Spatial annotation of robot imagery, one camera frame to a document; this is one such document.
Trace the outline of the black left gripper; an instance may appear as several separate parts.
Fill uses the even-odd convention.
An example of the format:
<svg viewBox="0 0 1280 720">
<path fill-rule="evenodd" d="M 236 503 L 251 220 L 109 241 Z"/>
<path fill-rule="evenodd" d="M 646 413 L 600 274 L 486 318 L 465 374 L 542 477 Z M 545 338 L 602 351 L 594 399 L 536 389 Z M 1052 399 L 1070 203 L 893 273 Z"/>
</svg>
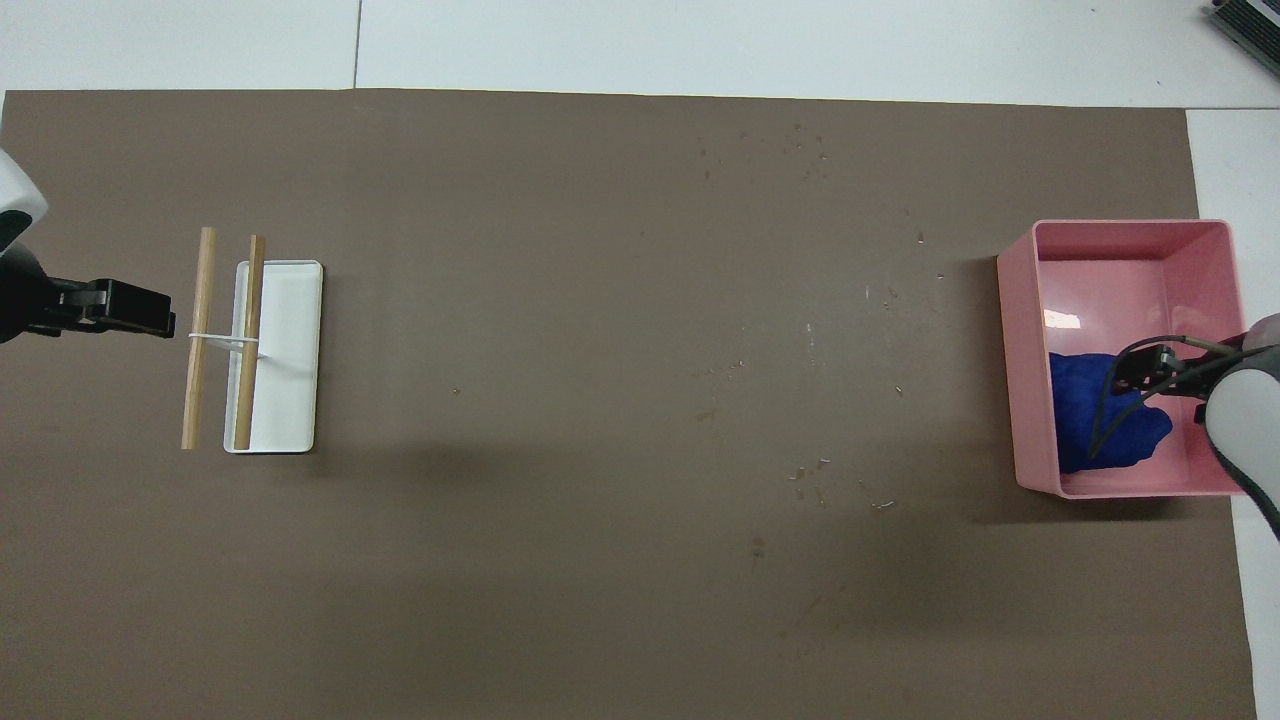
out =
<svg viewBox="0 0 1280 720">
<path fill-rule="evenodd" d="M 1 256 L 1 343 L 24 333 L 60 337 L 58 314 L 49 310 L 59 306 L 68 331 L 175 334 L 170 296 L 124 281 L 68 282 L 63 288 L 23 243 L 10 243 Z"/>
</svg>

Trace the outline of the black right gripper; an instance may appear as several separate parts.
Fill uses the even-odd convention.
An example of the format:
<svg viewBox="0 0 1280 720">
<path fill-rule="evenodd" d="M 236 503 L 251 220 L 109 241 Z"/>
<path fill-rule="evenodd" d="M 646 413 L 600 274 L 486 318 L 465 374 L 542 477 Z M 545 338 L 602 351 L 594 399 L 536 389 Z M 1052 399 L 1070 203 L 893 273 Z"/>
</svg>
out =
<svg viewBox="0 0 1280 720">
<path fill-rule="evenodd" d="M 1115 357 L 1110 374 L 1108 392 L 1188 397 L 1206 401 L 1215 383 L 1213 372 L 1202 368 L 1219 359 L 1219 354 L 1206 350 L 1198 356 L 1181 356 L 1175 348 L 1147 346 Z"/>
</svg>

